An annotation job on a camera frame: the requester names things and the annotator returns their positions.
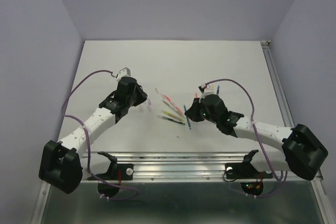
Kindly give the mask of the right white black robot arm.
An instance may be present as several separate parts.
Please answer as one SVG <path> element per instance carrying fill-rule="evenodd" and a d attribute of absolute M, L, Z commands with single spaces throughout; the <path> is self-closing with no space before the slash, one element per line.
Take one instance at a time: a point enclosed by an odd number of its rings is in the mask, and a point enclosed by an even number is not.
<path fill-rule="evenodd" d="M 214 123 L 225 135 L 277 149 L 267 154 L 250 151 L 242 163 L 233 165 L 232 179 L 251 178 L 260 172 L 275 170 L 293 172 L 302 179 L 313 180 L 328 156 L 327 149 L 307 126 L 283 127 L 253 122 L 243 114 L 228 110 L 215 94 L 195 98 L 184 114 L 193 122 Z"/>

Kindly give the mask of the pink pen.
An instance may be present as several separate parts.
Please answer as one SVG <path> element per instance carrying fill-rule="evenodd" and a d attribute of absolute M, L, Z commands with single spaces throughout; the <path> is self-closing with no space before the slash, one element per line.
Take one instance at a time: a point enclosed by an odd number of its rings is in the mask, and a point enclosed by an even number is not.
<path fill-rule="evenodd" d="M 183 115 L 182 110 L 165 94 L 161 94 L 163 101 L 167 102 L 178 114 Z"/>

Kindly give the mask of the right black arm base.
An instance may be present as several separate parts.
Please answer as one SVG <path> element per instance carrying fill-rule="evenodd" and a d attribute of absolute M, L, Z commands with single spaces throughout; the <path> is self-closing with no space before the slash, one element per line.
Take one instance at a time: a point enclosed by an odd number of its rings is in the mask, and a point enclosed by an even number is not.
<path fill-rule="evenodd" d="M 259 172 L 251 164 L 253 157 L 258 153 L 258 150 L 252 150 L 246 154 L 241 163 L 225 164 L 223 180 L 227 183 L 232 183 L 237 180 L 251 179 L 252 182 L 240 182 L 242 193 L 260 197 L 264 189 L 264 179 L 273 178 L 272 173 Z"/>

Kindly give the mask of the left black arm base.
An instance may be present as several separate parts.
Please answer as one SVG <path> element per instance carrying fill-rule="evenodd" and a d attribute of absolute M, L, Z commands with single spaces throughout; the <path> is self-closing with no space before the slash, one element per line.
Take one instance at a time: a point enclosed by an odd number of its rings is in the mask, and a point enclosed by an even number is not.
<path fill-rule="evenodd" d="M 133 179 L 134 165 L 131 163 L 119 163 L 117 157 L 107 152 L 97 152 L 90 160 L 90 172 L 87 180 L 98 181 L 98 193 L 100 197 L 108 201 L 126 200 L 137 196 L 134 188 L 122 185 L 122 182 Z M 133 191 L 134 195 L 118 198 L 117 194 L 122 190 Z"/>

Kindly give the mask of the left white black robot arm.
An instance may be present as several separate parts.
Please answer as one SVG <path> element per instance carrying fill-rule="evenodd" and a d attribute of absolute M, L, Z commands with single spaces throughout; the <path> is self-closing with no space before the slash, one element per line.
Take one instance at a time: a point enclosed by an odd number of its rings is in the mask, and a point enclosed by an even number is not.
<path fill-rule="evenodd" d="M 69 194 L 88 178 L 98 174 L 110 179 L 116 175 L 117 159 L 99 152 L 95 171 L 90 168 L 91 145 L 127 115 L 130 107 L 147 100 L 147 94 L 132 77 L 118 79 L 117 89 L 108 95 L 79 127 L 58 142 L 49 141 L 43 149 L 38 177 Z"/>

